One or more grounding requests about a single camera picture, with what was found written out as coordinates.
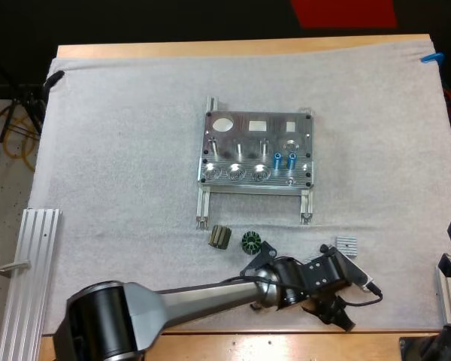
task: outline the black gear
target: black gear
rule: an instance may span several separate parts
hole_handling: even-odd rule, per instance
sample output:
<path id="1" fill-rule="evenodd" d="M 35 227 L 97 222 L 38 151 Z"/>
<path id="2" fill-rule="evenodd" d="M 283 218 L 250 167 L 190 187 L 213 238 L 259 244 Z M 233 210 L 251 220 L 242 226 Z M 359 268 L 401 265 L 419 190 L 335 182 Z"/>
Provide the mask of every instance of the black gear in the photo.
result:
<path id="1" fill-rule="evenodd" d="M 261 250 L 261 238 L 258 233 L 249 231 L 242 236 L 242 250 L 247 254 L 256 254 Z"/>

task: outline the blue cylinder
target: blue cylinder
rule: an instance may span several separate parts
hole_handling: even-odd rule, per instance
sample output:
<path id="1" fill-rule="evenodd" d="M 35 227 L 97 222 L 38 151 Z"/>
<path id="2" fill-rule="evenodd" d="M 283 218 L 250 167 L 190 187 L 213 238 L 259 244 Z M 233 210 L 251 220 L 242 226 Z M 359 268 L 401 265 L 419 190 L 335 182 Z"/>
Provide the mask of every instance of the blue cylinder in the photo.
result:
<path id="1" fill-rule="evenodd" d="M 283 156 L 280 155 L 280 153 L 274 153 L 274 156 L 272 157 L 272 165 L 274 166 L 274 169 L 280 168 L 280 163 L 283 160 Z"/>
<path id="2" fill-rule="evenodd" d="M 295 153 L 290 153 L 287 157 L 287 168 L 291 171 L 295 168 L 295 162 L 298 160 L 298 156 Z"/>

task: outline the square hole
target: square hole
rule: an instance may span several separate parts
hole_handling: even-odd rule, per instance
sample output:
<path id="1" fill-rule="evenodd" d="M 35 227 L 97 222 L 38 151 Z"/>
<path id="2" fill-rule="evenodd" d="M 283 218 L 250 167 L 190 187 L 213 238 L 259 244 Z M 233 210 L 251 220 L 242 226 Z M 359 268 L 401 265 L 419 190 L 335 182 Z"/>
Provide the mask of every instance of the square hole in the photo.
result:
<path id="1" fill-rule="evenodd" d="M 249 122 L 250 132 L 265 132 L 267 130 L 267 123 L 264 120 L 251 120 Z"/>
<path id="2" fill-rule="evenodd" d="M 286 132 L 295 132 L 295 122 L 286 122 Z"/>

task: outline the floor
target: floor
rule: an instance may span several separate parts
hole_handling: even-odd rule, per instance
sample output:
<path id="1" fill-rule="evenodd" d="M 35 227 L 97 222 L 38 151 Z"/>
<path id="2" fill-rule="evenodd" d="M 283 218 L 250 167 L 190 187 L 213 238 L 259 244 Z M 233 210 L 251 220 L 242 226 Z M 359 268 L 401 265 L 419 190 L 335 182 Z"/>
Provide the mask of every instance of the floor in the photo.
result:
<path id="1" fill-rule="evenodd" d="M 0 110 L 9 104 L 9 101 L 0 100 Z M 15 112 L 16 118 L 25 114 L 22 108 Z M 0 132 L 5 119 L 0 119 Z M 10 132 L 7 139 L 7 148 L 12 155 L 20 155 L 22 135 Z M 27 157 L 34 165 L 38 145 Z M 33 172 L 28 169 L 21 159 L 11 159 L 3 151 L 0 144 L 0 265 L 12 262 L 15 256 L 17 233 L 20 229 L 22 211 L 27 207 L 30 189 L 32 188 Z M 8 279 L 0 276 L 0 327 L 7 298 Z"/>

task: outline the yellow cable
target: yellow cable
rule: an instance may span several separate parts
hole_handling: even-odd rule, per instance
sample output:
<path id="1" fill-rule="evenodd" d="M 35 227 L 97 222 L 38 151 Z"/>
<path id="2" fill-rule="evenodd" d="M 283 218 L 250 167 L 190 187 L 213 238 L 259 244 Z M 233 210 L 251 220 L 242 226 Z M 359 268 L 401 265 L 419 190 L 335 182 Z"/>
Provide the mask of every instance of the yellow cable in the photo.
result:
<path id="1" fill-rule="evenodd" d="M 34 134 L 34 132 L 32 131 L 32 127 L 23 121 L 25 118 L 27 118 L 27 116 L 22 117 L 21 119 L 13 122 L 12 126 L 18 126 L 20 124 L 23 124 L 27 128 L 27 134 Z M 3 151 L 5 152 L 5 154 L 7 154 L 12 159 L 20 159 L 20 158 L 22 158 L 21 155 L 18 156 L 16 154 L 12 154 L 12 152 L 10 152 L 7 148 L 9 134 L 10 134 L 10 131 L 9 131 L 9 129 L 7 129 L 7 131 L 5 132 L 5 136 L 3 137 Z M 33 152 L 34 149 L 35 149 L 35 139 L 32 138 L 32 146 L 30 147 L 29 150 L 26 151 L 25 155 L 29 156 Z"/>
<path id="2" fill-rule="evenodd" d="M 27 128 L 27 135 L 33 135 L 35 133 L 33 132 L 32 127 L 24 122 L 24 120 L 27 117 L 28 117 L 28 114 L 25 114 L 20 119 L 17 119 L 16 117 L 12 117 L 12 119 L 14 120 L 14 122 L 12 123 L 12 126 L 18 126 L 20 124 L 23 124 Z M 12 159 L 22 159 L 28 169 L 30 169 L 31 171 L 35 171 L 35 168 L 30 164 L 29 160 L 27 159 L 27 156 L 30 155 L 33 152 L 33 150 L 35 149 L 35 139 L 32 138 L 32 146 L 30 147 L 29 150 L 26 151 L 26 144 L 27 144 L 27 141 L 28 141 L 29 137 L 24 136 L 23 140 L 22 140 L 22 150 L 20 152 L 20 155 L 18 156 L 16 154 L 12 154 L 7 149 L 7 140 L 8 140 L 8 135 L 9 134 L 10 134 L 10 130 L 7 129 L 5 131 L 5 135 L 4 135 L 4 138 L 3 138 L 3 144 L 2 144 L 4 153 L 7 154 Z"/>
<path id="3" fill-rule="evenodd" d="M 27 159 L 27 155 L 25 154 L 25 148 L 26 148 L 28 139 L 29 139 L 29 137 L 23 137 L 23 139 L 22 139 L 22 160 L 28 169 L 30 169 L 32 172 L 35 172 L 34 166 L 30 164 L 29 160 Z M 32 140 L 33 140 L 33 148 L 35 148 L 35 139 L 32 139 Z"/>

